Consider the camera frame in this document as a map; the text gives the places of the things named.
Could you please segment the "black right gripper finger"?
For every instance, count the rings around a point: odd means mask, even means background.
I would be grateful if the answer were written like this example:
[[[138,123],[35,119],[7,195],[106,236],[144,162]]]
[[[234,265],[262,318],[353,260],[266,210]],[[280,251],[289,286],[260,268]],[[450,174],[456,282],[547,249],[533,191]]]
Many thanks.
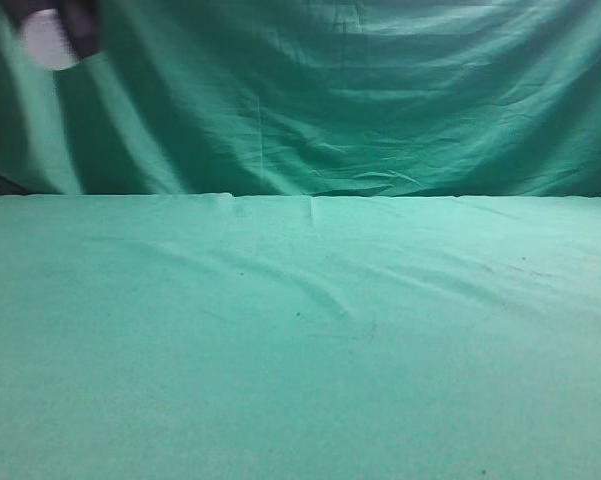
[[[100,5],[97,0],[54,2],[71,51],[84,60],[100,51]]]

